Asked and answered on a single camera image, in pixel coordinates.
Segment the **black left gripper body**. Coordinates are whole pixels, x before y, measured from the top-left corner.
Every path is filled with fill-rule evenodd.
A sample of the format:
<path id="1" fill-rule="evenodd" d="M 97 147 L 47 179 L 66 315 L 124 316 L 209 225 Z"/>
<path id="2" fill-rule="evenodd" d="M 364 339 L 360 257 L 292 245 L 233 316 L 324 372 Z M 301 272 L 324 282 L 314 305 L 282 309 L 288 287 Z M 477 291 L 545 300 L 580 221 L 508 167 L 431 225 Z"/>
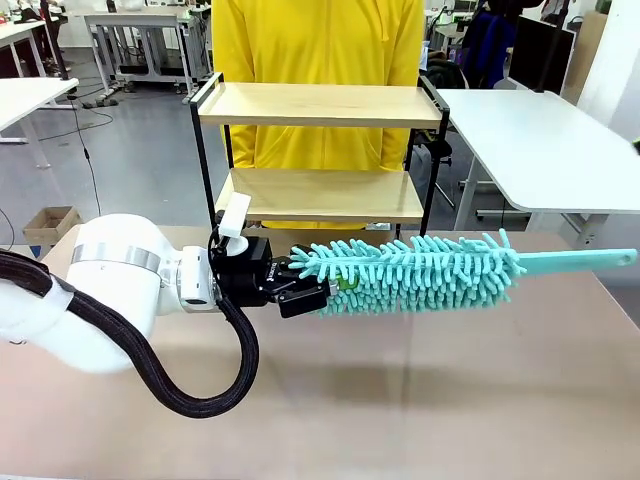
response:
<path id="1" fill-rule="evenodd" d="M 276 303 L 291 284 L 284 274 L 290 260 L 274 257 L 265 237 L 221 237 L 209 251 L 209 263 L 219 290 L 238 307 Z"/>

